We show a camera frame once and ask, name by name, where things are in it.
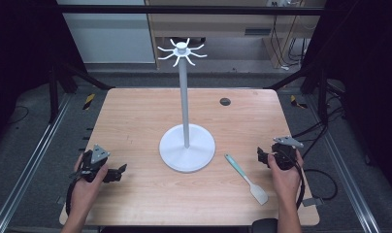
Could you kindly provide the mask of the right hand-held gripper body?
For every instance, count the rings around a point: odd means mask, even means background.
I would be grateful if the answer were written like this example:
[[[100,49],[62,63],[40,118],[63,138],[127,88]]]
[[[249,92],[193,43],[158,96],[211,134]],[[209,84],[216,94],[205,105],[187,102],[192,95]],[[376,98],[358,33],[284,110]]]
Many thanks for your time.
[[[296,164],[296,148],[302,148],[303,143],[297,141],[291,136],[274,138],[272,153],[275,156],[276,163],[281,170],[289,170]]]

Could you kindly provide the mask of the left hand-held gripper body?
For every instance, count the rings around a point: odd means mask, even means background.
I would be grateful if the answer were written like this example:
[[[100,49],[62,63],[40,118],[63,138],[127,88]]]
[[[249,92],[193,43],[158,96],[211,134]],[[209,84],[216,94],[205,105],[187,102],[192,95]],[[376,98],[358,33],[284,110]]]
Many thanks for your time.
[[[109,156],[110,153],[108,151],[95,144],[92,150],[88,150],[82,155],[77,174],[91,183]]]

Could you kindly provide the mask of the person's right hand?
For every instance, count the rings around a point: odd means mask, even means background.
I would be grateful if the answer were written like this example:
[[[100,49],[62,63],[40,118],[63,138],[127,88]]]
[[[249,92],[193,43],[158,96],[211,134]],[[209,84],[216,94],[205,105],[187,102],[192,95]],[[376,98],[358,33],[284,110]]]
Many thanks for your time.
[[[301,182],[301,170],[303,159],[298,150],[296,150],[296,166],[289,170],[280,170],[275,157],[270,154],[268,163],[273,176],[273,186],[278,196],[278,206],[281,210],[297,211],[296,196]]]

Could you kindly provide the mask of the person's left hand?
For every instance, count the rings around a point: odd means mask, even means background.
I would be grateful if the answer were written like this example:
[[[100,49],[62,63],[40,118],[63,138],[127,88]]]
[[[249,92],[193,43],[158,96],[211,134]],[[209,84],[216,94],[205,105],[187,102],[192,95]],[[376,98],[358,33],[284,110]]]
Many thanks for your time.
[[[108,165],[103,165],[95,179],[92,182],[87,182],[85,179],[80,179],[76,182],[71,198],[71,216],[87,216],[92,208],[103,179],[108,172]]]

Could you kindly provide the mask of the yellow black striped tape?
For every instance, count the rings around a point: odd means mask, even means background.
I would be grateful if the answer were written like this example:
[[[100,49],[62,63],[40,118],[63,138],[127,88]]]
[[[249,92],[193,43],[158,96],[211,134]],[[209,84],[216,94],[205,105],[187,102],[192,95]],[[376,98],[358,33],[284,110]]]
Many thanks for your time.
[[[294,95],[290,96],[290,103],[291,103],[292,106],[298,107],[298,108],[301,108],[301,109],[307,109],[308,108],[307,104],[299,103]]]
[[[94,94],[94,93],[90,93],[90,94],[86,97],[85,103],[84,103],[84,105],[83,105],[83,107],[82,107],[83,110],[88,110],[88,109],[89,109],[89,107],[90,107],[90,105],[91,105],[91,103],[92,103],[94,97],[95,97],[95,94]]]

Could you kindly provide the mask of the black chair back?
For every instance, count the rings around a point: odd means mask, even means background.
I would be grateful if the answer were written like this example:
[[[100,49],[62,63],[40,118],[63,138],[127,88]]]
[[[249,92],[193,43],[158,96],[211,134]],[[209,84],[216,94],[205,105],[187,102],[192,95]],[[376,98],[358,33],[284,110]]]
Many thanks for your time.
[[[278,233],[278,220],[276,218],[255,220],[251,225],[251,233]]]

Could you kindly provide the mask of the white hook rack stand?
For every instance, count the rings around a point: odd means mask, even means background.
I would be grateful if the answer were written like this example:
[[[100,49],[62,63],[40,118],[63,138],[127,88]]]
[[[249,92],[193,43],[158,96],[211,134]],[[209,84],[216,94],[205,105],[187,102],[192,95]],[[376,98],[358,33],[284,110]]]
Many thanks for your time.
[[[195,50],[201,49],[204,44],[191,47],[189,38],[178,42],[171,39],[170,42],[173,45],[172,49],[159,47],[161,51],[169,53],[165,57],[160,57],[160,60],[171,57],[176,59],[174,67],[179,68],[182,124],[173,126],[164,133],[159,142],[159,153],[169,168],[180,173],[194,173],[205,168],[215,154],[215,141],[211,132],[189,121],[187,65],[194,66],[190,59],[191,55],[206,57],[205,54],[195,53]]]

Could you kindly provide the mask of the white cabinet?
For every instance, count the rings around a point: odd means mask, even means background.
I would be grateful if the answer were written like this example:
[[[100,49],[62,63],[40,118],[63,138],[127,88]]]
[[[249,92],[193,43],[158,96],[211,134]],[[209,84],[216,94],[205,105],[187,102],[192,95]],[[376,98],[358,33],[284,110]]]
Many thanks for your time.
[[[146,14],[63,14],[84,63],[153,63]]]

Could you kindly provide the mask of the wooden background desk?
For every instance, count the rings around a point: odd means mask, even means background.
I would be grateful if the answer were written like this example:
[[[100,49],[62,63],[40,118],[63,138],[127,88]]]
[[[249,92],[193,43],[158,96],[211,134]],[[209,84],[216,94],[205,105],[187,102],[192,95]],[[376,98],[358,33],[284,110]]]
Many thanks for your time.
[[[327,0],[145,0],[148,6],[236,6],[322,8]],[[293,43],[312,37],[318,16],[149,14],[150,30],[160,38],[257,37],[276,68],[294,63]]]

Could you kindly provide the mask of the teal handled white spatula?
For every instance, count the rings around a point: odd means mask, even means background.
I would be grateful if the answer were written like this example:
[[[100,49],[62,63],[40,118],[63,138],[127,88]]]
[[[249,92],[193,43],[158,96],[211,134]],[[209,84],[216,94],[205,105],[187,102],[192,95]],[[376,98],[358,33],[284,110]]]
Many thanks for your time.
[[[249,191],[251,195],[256,199],[256,201],[260,205],[264,205],[265,203],[267,203],[269,200],[267,192],[262,187],[253,183],[248,178],[244,170],[230,154],[225,154],[224,157],[229,162],[229,164],[240,174],[240,176],[247,182],[247,184],[249,185]]]

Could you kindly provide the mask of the grey table edge bracket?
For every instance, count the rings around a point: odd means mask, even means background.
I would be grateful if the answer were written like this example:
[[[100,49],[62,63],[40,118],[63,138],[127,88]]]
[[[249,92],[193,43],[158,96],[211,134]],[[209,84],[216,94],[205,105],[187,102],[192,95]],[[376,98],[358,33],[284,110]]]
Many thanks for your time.
[[[304,199],[302,201],[302,204],[304,207],[309,207],[309,206],[321,206],[324,204],[324,201],[322,198],[308,198],[308,199]]]

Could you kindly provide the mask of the silver aluminium floor rail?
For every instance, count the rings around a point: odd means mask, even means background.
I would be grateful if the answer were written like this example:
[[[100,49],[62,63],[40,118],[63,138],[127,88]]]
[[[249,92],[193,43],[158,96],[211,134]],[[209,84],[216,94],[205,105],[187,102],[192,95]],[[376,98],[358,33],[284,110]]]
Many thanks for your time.
[[[307,96],[306,100],[316,120],[321,120],[321,109],[327,108],[322,145],[327,150],[339,186],[350,204],[350,213],[357,218],[364,233],[380,233],[380,227],[358,180],[358,173],[365,171],[365,156],[349,127],[340,97],[329,94],[321,104],[318,103],[320,98],[312,95]]]
[[[52,122],[50,122],[39,140],[37,147],[31,154],[26,166],[22,170],[14,188],[10,195],[5,201],[3,207],[0,210],[0,233],[4,233],[7,229],[24,193],[30,185],[42,159],[44,158],[47,149],[49,148],[50,142],[52,141],[63,117],[65,116],[69,104],[73,99],[72,94],[64,94],[63,99],[60,102],[57,116]]]

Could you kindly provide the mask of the black metal frame stand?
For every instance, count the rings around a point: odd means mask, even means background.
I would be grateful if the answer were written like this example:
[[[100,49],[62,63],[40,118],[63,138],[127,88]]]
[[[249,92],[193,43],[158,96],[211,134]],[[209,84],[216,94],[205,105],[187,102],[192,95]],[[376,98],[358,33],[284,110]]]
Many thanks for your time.
[[[324,125],[328,124],[326,92],[327,92],[327,74],[325,72],[326,64],[324,62],[311,62],[303,66],[299,71],[289,75],[287,78],[267,86],[267,89],[279,90],[285,85],[292,83],[299,78],[304,78],[300,90],[303,94],[310,94],[318,88],[317,115]]]
[[[110,90],[113,88],[111,85],[102,83],[88,75],[86,71],[82,71],[68,63],[53,65],[49,70],[48,77],[50,100],[49,122],[54,122],[59,115],[58,87],[61,86],[66,93],[75,93],[78,89],[78,85],[74,81],[74,77],[79,77],[102,90]]]

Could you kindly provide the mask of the black horizontal frame bar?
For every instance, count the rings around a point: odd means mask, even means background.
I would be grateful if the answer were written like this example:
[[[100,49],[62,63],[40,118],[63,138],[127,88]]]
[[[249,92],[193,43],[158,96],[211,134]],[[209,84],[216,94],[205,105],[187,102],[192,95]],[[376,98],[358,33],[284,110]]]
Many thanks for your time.
[[[58,5],[61,13],[322,16],[324,8],[236,6]]]

